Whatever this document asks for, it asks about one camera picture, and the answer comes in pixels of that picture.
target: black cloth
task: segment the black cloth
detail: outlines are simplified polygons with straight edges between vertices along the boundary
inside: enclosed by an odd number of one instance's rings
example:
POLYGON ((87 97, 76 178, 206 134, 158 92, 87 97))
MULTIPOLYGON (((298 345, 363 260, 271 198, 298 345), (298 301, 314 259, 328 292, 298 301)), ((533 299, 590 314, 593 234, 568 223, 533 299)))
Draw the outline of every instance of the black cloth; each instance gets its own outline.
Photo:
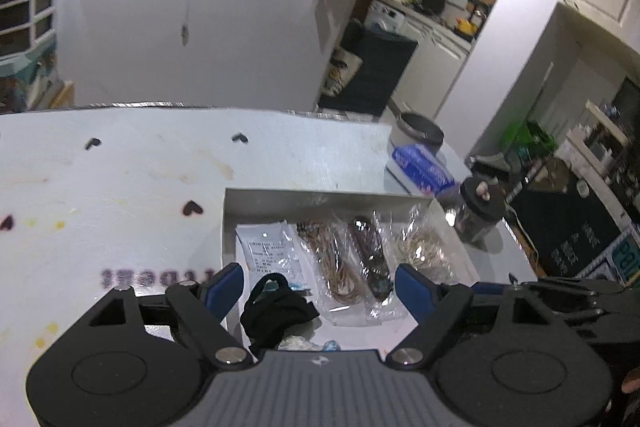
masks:
POLYGON ((240 323, 253 341, 249 350, 258 357, 263 349, 276 347, 287 328, 309 322, 318 315, 313 303, 306 302, 303 296, 289 288, 284 275, 270 273, 260 279, 251 290, 240 315, 240 323), (277 282, 278 289, 263 293, 264 285, 269 281, 277 282))
POLYGON ((362 65, 340 94, 323 94, 319 107, 381 116, 417 45, 402 35, 350 21, 340 46, 358 55, 362 65))
POLYGON ((581 197, 577 181, 571 173, 566 193, 525 188, 511 202, 548 276, 575 277, 620 235, 600 198, 592 189, 581 197))

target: plastic bag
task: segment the plastic bag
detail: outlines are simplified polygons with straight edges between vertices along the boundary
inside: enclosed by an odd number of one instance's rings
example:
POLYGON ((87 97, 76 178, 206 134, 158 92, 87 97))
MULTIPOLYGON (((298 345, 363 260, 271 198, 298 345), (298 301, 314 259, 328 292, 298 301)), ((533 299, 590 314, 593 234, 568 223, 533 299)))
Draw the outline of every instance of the plastic bag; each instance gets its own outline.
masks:
POLYGON ((279 351, 340 351, 340 344, 336 341, 326 341, 322 346, 307 340, 299 335, 285 337, 278 344, 279 351))
POLYGON ((297 230, 318 282, 316 309, 336 326, 367 326, 370 296, 351 260, 346 224, 303 221, 297 230))
POLYGON ((436 284, 471 286, 478 274, 455 231, 447 224, 440 204, 416 204, 409 222, 394 227, 399 263, 409 263, 436 284))
POLYGON ((236 235, 249 269, 251 287, 268 273, 280 273, 287 278, 292 290, 309 289, 286 221, 270 225, 238 225, 236 235))
POLYGON ((372 216, 354 216, 348 222, 352 259, 372 295, 367 318, 370 321, 400 319, 407 314, 394 289, 396 277, 395 247, 391 221, 373 212, 372 216))

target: plastic wrap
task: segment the plastic wrap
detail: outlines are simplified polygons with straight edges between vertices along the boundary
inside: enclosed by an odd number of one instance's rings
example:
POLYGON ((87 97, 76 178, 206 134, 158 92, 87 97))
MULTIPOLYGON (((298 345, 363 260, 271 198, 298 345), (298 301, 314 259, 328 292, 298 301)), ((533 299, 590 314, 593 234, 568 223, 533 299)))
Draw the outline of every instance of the plastic wrap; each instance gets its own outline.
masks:
POLYGON ((409 263, 434 283, 471 286, 478 281, 464 246, 437 201, 416 204, 409 222, 395 223, 392 235, 398 263, 409 263))
POLYGON ((278 344, 279 351, 340 351, 340 344, 336 341, 326 341, 322 346, 299 335, 285 337, 278 344))
POLYGON ((446 167, 422 144, 395 148, 386 169, 411 194, 436 195, 456 185, 446 167))
POLYGON ((348 222, 348 230, 352 259, 372 296, 367 318, 385 322, 405 317, 406 308, 394 291, 398 261, 390 219, 381 219, 378 212, 373 212, 370 217, 354 216, 348 222))
POLYGON ((286 221, 270 225, 238 225, 236 235, 249 269, 251 287, 268 273, 280 273, 287 278, 292 290, 309 289, 286 221))
POLYGON ((297 230, 318 282, 316 309, 334 325, 366 326, 370 297, 351 259, 346 224, 303 221, 297 230))

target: metal screw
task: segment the metal screw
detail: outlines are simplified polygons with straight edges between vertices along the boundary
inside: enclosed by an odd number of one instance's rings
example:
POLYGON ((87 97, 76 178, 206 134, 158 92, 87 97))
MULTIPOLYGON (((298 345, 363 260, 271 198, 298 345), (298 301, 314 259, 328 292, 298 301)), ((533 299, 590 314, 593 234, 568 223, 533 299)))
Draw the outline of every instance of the metal screw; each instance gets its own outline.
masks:
POLYGON ((421 362, 423 358, 424 355, 420 349, 415 349, 415 347, 401 347, 391 354, 391 359, 402 365, 414 365, 421 362))
POLYGON ((221 347, 216 351, 216 358, 222 363, 240 363, 246 358, 246 351, 242 347, 221 347))

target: kitchen counter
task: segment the kitchen counter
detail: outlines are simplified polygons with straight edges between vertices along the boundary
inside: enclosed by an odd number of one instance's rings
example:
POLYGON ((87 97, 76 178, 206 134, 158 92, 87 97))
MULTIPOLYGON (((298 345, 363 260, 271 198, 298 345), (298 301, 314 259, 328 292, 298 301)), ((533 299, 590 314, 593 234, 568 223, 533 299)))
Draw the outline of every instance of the kitchen counter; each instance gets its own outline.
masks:
POLYGON ((379 1, 387 4, 388 6, 391 6, 392 8, 398 10, 399 12, 402 12, 407 17, 414 19, 422 24, 427 25, 429 28, 432 28, 440 32, 443 36, 445 36, 447 39, 450 39, 452 42, 455 42, 460 48, 464 49, 466 52, 471 51, 473 47, 473 44, 471 42, 465 41, 465 39, 457 36, 448 27, 444 26, 443 24, 440 24, 439 22, 432 19, 431 17, 427 17, 426 15, 418 13, 417 11, 409 8, 408 6, 405 6, 404 4, 401 4, 396 1, 392 1, 392 0, 379 0, 379 1))
MULTIPOLYGON (((24 394, 31 364, 108 288, 131 280, 138 295, 162 293, 188 271, 203 280, 222 267, 225 187, 404 192, 385 174, 389 132, 238 109, 0 116, 0 221, 12 216, 13 225, 0 231, 0 425, 37 426, 24 394), (239 132, 247 143, 231 140, 239 132), (190 200, 202 214, 182 213, 190 200)), ((446 144, 440 156, 466 176, 446 144)), ((508 283, 509 272, 535 280, 502 223, 486 251, 468 251, 483 280, 508 283)), ((347 328, 352 341, 340 339, 382 350, 414 326, 407 317, 381 330, 347 328)))

